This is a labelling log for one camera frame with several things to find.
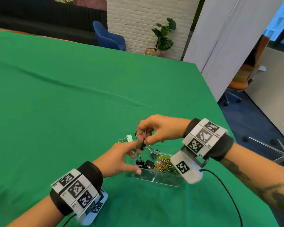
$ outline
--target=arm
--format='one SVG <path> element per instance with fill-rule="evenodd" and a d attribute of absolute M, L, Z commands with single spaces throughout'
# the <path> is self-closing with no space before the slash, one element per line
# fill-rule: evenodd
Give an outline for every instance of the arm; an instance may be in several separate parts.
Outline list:
<path fill-rule="evenodd" d="M 126 164 L 124 161 L 126 154 L 132 159 L 135 159 L 132 150 L 136 152 L 138 145 L 139 143 L 137 141 L 116 143 L 105 154 L 93 161 L 93 164 L 99 168 L 103 178 L 112 177 L 122 172 L 141 174 L 140 168 Z M 64 216 L 57 209 L 50 196 L 46 196 L 30 210 L 11 222 L 7 227 L 55 227 L 63 218 Z"/>
<path fill-rule="evenodd" d="M 189 123 L 188 119 L 153 115 L 140 121 L 137 137 L 148 145 L 182 138 Z M 266 204 L 284 214 L 284 167 L 235 143 L 221 164 Z"/>
<path fill-rule="evenodd" d="M 284 167 L 235 143 L 221 164 L 266 204 L 284 214 Z"/>

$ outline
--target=hand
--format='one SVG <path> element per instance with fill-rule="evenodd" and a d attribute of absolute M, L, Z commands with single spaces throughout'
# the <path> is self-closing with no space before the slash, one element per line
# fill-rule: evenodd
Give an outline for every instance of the hand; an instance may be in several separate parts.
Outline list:
<path fill-rule="evenodd" d="M 138 140 L 146 145 L 182 138 L 191 120 L 153 115 L 142 120 L 137 127 Z"/>
<path fill-rule="evenodd" d="M 133 172 L 141 174 L 141 169 L 137 166 L 126 164 L 125 155 L 128 154 L 132 159 L 136 156 L 132 152 L 137 152 L 138 141 L 128 143 L 115 143 L 105 154 L 93 161 L 93 164 L 99 168 L 103 178 L 112 177 L 122 172 Z"/>

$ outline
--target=person's left hand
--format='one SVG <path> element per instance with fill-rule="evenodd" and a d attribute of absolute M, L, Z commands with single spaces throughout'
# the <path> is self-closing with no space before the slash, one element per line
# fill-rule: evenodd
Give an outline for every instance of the person's left hand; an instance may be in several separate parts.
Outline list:
<path fill-rule="evenodd" d="M 132 159 L 136 156 L 132 152 L 137 152 L 139 146 L 138 141 L 127 143 L 115 143 L 105 154 L 93 161 L 102 172 L 103 178 L 112 177 L 122 172 L 133 172 L 141 174 L 141 169 L 137 166 L 126 164 L 125 155 L 128 154 Z"/>

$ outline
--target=chair caster wheel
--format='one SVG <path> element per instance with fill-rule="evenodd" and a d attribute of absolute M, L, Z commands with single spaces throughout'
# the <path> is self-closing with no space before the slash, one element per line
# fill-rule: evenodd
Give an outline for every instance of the chair caster wheel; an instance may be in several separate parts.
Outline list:
<path fill-rule="evenodd" d="M 270 143 L 271 145 L 277 145 L 279 142 L 278 142 L 276 139 L 271 139 L 271 140 L 269 141 L 269 143 Z"/>
<path fill-rule="evenodd" d="M 247 137 L 247 136 L 244 136 L 244 137 L 242 138 L 242 141 L 245 142 L 245 143 L 248 143 L 248 137 Z"/>

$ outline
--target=wicker basket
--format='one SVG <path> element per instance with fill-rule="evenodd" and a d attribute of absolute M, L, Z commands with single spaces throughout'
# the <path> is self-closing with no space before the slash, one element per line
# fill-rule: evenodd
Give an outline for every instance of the wicker basket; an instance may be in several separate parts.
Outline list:
<path fill-rule="evenodd" d="M 145 51 L 145 55 L 148 56 L 154 56 L 154 57 L 161 57 L 162 52 L 157 49 L 156 52 L 154 52 L 154 48 L 147 48 Z"/>

